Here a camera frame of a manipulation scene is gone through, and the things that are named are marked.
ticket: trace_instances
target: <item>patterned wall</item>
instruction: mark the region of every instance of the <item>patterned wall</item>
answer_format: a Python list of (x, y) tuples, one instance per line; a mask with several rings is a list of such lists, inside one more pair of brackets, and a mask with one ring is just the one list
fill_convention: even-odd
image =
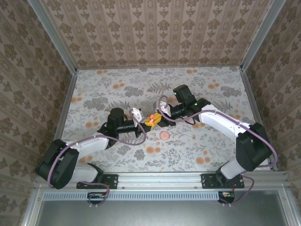
[(25, 212), (70, 73), (26, 1), (0, 1), (0, 225)]
[(238, 65), (271, 0), (42, 0), (79, 68)]
[(247, 73), (278, 167), (301, 207), (301, 1), (286, 1)]

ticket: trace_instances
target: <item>floral tablecloth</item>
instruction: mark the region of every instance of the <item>floral tablecloth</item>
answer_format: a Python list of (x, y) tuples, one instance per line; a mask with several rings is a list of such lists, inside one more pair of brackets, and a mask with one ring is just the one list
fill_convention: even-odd
[[(254, 123), (251, 107), (238, 67), (149, 68), (84, 70), (77, 72), (63, 140), (74, 141), (93, 135), (107, 121), (110, 110), (141, 108), (153, 114), (153, 103), (161, 95), (171, 105), (178, 102), (173, 89), (186, 84), (198, 98), (205, 98), (221, 111), (247, 123)], [(170, 138), (160, 139), (167, 131)], [(176, 127), (155, 127), (143, 145), (116, 143), (80, 159), (92, 162), (105, 172), (215, 171), (235, 156), (234, 143), (215, 128), (197, 123)], [(121, 139), (139, 142), (133, 133)]]

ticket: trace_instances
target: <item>floral wallpaper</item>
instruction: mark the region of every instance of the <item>floral wallpaper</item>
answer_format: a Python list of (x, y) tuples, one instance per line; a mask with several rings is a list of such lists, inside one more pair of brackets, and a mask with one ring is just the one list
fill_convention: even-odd
[(301, 209), (301, 1), (285, 2), (247, 74)]
[(238, 65), (272, 0), (41, 0), (77, 67)]
[[(148, 68), (82, 70), (69, 108), (63, 139), (79, 140), (96, 133), (107, 121), (110, 110), (132, 107), (144, 115), (154, 113), (153, 103), (167, 95), (172, 106), (179, 104), (173, 89), (186, 84), (197, 99), (205, 98), (221, 111), (253, 124), (253, 114), (238, 67)], [(170, 138), (160, 139), (167, 131)], [(206, 171), (216, 170), (235, 156), (235, 144), (215, 128), (203, 123), (155, 127), (143, 145), (116, 143), (113, 147), (85, 156), (106, 172)], [(134, 133), (121, 134), (129, 142), (141, 141)]]
[(71, 75), (24, 0), (0, 1), (0, 225), (21, 223)]

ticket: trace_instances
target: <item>small round orange disk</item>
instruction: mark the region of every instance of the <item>small round orange disk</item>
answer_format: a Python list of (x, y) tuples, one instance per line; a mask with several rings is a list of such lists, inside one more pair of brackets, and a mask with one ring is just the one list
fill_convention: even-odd
[(160, 138), (161, 140), (168, 140), (169, 139), (169, 133), (167, 133), (166, 131), (163, 131), (160, 133)]

